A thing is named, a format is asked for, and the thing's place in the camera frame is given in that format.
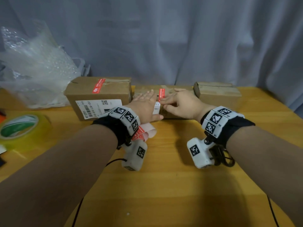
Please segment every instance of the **red sealing label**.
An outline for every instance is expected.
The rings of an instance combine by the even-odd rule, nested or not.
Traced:
[[[142,129],[142,127],[139,126],[138,131],[134,134],[132,140],[136,140],[136,139],[141,139],[143,141],[145,141],[144,137],[143,137],[143,133],[145,132],[145,130]]]
[[[100,89],[104,82],[105,82],[105,79],[98,80],[98,83],[96,83],[96,85],[93,89],[93,94],[98,94],[100,92]]]
[[[165,98],[165,89],[164,88],[160,88],[160,90],[159,90],[159,101],[162,98]]]

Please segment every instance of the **white shipping label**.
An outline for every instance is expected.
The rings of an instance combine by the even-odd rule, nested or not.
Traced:
[[[99,118],[114,107],[122,106],[120,99],[76,100],[84,119]]]
[[[160,103],[159,102],[156,102],[156,104],[154,105],[154,111],[153,111],[153,115],[155,114],[159,114],[159,111],[160,111]]]

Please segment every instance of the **brown cardboard box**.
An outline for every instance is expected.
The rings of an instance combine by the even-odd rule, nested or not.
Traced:
[[[134,89],[134,97],[136,97],[139,94],[144,94],[147,91],[153,89],[154,92],[157,93],[157,101],[159,100],[159,90],[160,89],[165,89],[165,96],[174,93],[175,90],[174,88],[184,88],[186,90],[191,91],[193,94],[194,90],[192,89],[192,86],[175,86],[175,85],[136,85],[135,89]],[[165,119],[181,119],[178,116],[175,116],[169,112],[167,112],[163,106],[160,106],[160,112],[159,114],[163,115]]]
[[[240,91],[232,84],[219,82],[196,82],[196,96],[203,102],[214,106],[225,106],[237,110]]]
[[[110,108],[131,102],[131,78],[77,77],[68,84],[64,95],[79,120],[95,120]]]

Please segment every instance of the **clear plastic packaging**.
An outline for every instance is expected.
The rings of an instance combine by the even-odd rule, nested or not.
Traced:
[[[56,44],[47,25],[40,21],[35,21],[35,25],[34,38],[1,28],[6,51],[0,53],[0,60],[6,68],[0,72],[0,87],[32,109],[67,106],[63,92],[81,73]]]

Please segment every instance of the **clear adhesive tape roll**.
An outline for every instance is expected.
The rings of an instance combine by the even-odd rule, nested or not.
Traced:
[[[0,123],[0,144],[6,150],[32,150],[43,142],[51,123],[41,113],[27,112]]]

